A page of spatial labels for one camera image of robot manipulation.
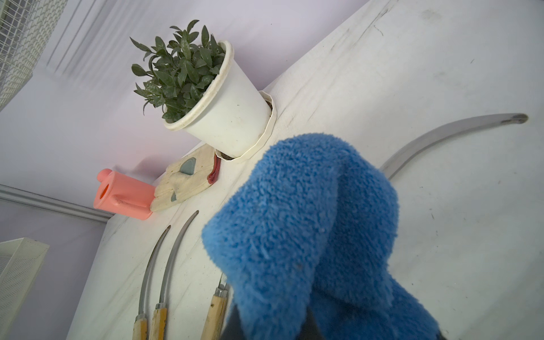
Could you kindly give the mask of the blue microfibre rag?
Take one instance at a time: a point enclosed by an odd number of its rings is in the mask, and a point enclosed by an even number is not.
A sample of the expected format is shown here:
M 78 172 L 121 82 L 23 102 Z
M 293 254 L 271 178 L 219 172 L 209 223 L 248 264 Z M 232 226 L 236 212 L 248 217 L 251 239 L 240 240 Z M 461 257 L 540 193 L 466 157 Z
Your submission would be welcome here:
M 203 228 L 234 290 L 223 339 L 441 339 L 390 274 L 398 196 L 348 143 L 272 146 Z

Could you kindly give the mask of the potted green plant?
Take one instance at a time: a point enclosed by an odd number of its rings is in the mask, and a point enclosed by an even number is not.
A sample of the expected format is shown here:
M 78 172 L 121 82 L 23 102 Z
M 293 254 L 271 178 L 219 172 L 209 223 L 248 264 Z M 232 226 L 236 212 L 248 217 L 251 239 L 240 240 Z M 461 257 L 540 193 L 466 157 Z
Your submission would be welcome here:
M 162 111 L 164 126 L 184 130 L 209 144 L 225 160 L 244 160 L 270 138 L 276 109 L 270 95 L 260 92 L 235 61 L 228 41 L 217 41 L 206 26 L 173 26 L 174 38 L 157 36 L 154 45 L 132 40 L 144 52 L 143 67 L 132 73 L 145 81 L 134 92 L 145 106 Z

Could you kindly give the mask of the pink watering can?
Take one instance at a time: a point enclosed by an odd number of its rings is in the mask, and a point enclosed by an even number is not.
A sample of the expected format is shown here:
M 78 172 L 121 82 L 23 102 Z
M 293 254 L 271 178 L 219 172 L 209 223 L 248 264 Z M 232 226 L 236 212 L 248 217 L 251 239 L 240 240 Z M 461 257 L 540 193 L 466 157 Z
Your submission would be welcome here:
M 130 218 L 146 220 L 152 214 L 155 187 L 111 169 L 97 175 L 99 189 L 93 207 Z

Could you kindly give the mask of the lower white mesh shelf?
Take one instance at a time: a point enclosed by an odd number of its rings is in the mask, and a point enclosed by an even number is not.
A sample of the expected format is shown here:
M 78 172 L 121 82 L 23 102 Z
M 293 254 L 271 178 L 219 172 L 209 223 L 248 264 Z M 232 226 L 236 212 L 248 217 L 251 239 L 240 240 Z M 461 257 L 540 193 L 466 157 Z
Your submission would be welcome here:
M 32 289 L 50 246 L 29 238 L 1 243 L 1 338 Z

